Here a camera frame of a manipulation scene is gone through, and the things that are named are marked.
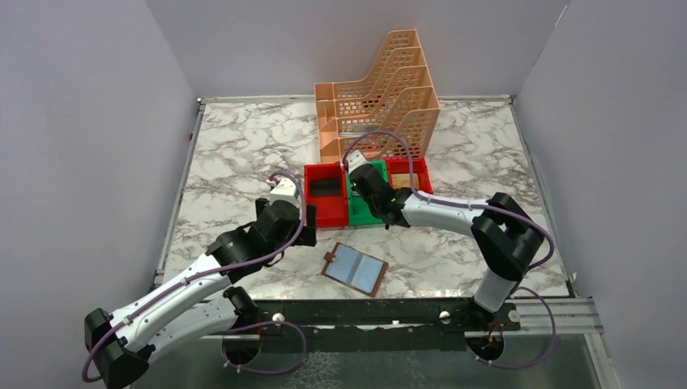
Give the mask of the green plastic bin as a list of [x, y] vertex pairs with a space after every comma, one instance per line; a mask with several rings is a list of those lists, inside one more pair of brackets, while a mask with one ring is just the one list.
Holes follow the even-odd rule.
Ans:
[[[374, 160], [370, 164], [382, 175], [382, 178], [388, 181], [388, 172], [386, 162], [384, 160]], [[367, 203], [352, 189], [352, 183], [346, 173], [346, 187], [348, 190], [348, 220], [351, 226], [383, 224], [383, 221], [375, 216], [369, 210]]]

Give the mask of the red bin with black card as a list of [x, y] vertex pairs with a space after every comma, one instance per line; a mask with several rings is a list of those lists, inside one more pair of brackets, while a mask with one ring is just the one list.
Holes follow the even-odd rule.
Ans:
[[[348, 192], [345, 189], [345, 174], [340, 165], [320, 164], [305, 165], [305, 199], [307, 203], [317, 206], [317, 226], [323, 228], [339, 228], [348, 225]], [[309, 193], [309, 183], [313, 180], [334, 178], [340, 180], [341, 195], [327, 197], [313, 197]]]

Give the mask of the red bin with gold card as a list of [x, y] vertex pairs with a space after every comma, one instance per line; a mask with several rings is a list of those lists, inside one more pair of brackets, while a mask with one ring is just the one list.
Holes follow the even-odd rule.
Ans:
[[432, 194], [433, 188], [429, 177], [429, 171], [424, 158], [412, 160], [412, 170], [406, 158], [386, 159], [388, 182], [395, 188], [410, 187], [413, 180], [417, 190]]

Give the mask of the brown leather card holder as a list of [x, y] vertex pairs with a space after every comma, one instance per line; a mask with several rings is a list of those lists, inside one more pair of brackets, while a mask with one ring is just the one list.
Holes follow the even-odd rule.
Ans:
[[336, 242], [324, 255], [321, 274], [365, 296], [376, 297], [389, 266], [387, 261]]

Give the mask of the peach plastic file organizer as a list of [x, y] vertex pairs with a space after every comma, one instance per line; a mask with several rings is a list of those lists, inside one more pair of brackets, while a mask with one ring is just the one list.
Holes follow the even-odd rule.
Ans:
[[340, 162], [350, 146], [370, 160], [401, 157], [403, 148], [383, 130], [423, 158], [441, 111], [414, 29], [388, 32], [363, 79], [317, 83], [314, 99], [322, 164]]

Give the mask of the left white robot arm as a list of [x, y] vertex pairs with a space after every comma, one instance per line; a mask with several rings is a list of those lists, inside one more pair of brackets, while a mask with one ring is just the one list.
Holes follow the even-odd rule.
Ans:
[[182, 273], [113, 312], [84, 319], [82, 379], [125, 388], [157, 358], [187, 340], [258, 322], [258, 307], [236, 283], [268, 267], [290, 246], [317, 243], [317, 207], [257, 199], [256, 220], [220, 234]]

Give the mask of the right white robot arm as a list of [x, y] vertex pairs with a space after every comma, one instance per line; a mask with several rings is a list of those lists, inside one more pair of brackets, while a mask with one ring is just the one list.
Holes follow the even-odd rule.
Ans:
[[488, 270], [467, 308], [469, 323], [486, 330], [500, 318], [506, 298], [523, 280], [548, 232], [507, 194], [475, 203], [427, 194], [410, 187], [394, 188], [367, 161], [348, 162], [352, 189], [373, 216], [388, 226], [430, 227], [471, 237]]

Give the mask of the black card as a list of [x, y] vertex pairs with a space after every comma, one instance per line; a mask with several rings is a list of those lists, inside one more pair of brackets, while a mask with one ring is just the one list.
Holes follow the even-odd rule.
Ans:
[[313, 180], [309, 183], [309, 193], [313, 197], [340, 196], [340, 180], [334, 178]]

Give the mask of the gold card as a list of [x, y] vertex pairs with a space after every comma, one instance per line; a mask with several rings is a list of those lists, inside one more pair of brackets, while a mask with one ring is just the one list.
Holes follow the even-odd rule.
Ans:
[[413, 187], [420, 189], [420, 179], [417, 173], [394, 173], [391, 175], [391, 181], [394, 188]]

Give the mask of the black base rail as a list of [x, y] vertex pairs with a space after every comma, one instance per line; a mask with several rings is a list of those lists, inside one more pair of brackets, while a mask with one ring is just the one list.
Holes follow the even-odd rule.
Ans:
[[462, 351], [469, 337], [518, 331], [517, 310], [495, 314], [470, 297], [259, 300], [259, 327], [215, 333], [230, 353]]

